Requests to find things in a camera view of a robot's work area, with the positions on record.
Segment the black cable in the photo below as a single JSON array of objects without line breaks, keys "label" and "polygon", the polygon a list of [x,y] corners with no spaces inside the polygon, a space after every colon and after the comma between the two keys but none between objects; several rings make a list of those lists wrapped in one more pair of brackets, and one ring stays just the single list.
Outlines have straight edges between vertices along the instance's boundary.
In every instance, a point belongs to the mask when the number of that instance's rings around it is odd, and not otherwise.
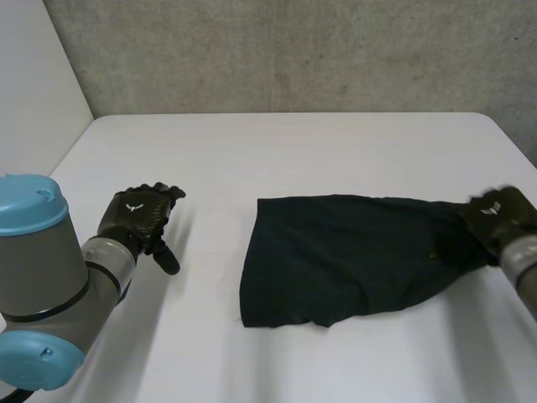
[{"label": "black cable", "polygon": [[23,401],[26,401],[33,393],[32,390],[16,389],[6,397],[0,399],[0,403],[23,403]]}]

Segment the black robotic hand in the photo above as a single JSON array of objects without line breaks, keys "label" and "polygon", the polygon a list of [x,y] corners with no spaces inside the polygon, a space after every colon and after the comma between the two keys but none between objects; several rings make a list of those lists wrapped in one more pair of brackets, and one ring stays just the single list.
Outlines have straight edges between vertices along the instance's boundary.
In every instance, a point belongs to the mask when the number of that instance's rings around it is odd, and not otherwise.
[{"label": "black robotic hand", "polygon": [[514,240],[537,234],[537,210],[516,187],[473,197],[459,214],[469,231],[496,257]]},{"label": "black robotic hand", "polygon": [[473,197],[459,211],[537,319],[537,209],[512,186]]},{"label": "black robotic hand", "polygon": [[179,187],[168,187],[160,182],[120,191],[110,202],[97,237],[122,243],[135,259],[141,253],[152,254],[167,274],[176,275],[180,270],[179,262],[162,236],[175,203],[185,196]]}]

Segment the white wall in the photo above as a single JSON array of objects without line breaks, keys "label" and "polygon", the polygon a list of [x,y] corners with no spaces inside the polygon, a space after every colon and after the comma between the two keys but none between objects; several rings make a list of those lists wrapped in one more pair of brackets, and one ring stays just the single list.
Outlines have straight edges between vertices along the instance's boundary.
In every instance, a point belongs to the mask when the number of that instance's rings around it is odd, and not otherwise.
[{"label": "white wall", "polygon": [[41,0],[0,0],[0,175],[50,174],[93,120]]}]

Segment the white logo on hand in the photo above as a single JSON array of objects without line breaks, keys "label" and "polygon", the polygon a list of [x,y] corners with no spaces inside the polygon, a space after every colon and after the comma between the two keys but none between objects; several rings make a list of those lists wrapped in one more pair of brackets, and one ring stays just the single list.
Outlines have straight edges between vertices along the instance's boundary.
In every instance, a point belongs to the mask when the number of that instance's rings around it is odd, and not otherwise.
[{"label": "white logo on hand", "polygon": [[502,208],[502,205],[496,201],[494,202],[494,206],[492,206],[491,208],[488,208],[487,210],[481,210],[481,212],[483,214],[497,216],[498,212],[500,211],[500,208]]},{"label": "white logo on hand", "polygon": [[128,210],[130,212],[133,212],[134,210],[138,210],[139,208],[142,208],[143,204],[140,204],[139,206],[135,206],[135,207],[132,207],[132,206],[129,206],[128,204],[126,204],[125,207],[128,208]]}]

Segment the gray wall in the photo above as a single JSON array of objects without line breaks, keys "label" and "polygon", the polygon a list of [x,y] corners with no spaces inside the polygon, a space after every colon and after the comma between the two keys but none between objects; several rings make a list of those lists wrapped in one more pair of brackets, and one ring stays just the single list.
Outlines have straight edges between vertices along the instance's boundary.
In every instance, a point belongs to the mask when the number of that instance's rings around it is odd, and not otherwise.
[{"label": "gray wall", "polygon": [[537,163],[536,0],[44,0],[95,117],[473,111]]}]

